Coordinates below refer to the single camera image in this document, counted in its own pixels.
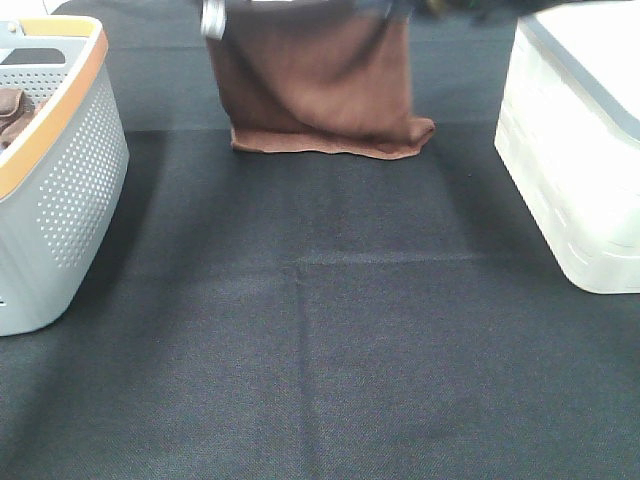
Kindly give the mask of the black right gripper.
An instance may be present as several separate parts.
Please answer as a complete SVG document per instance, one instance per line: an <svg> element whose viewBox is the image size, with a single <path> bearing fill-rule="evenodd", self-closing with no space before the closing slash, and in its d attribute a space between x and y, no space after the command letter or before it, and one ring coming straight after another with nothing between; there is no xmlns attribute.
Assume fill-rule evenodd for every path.
<svg viewBox="0 0 640 480"><path fill-rule="evenodd" d="M528 16L550 7L549 1L351 1L356 11L383 17L437 21L448 16L465 17L474 23L502 23Z"/></svg>

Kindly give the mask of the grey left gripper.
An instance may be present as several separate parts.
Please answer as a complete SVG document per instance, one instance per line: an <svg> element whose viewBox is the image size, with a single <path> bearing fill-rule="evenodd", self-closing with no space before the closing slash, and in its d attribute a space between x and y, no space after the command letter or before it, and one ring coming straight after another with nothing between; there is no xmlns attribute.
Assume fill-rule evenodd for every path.
<svg viewBox="0 0 640 480"><path fill-rule="evenodd" d="M200 31L207 38L222 38L225 32L227 14L224 0L203 0Z"/></svg>

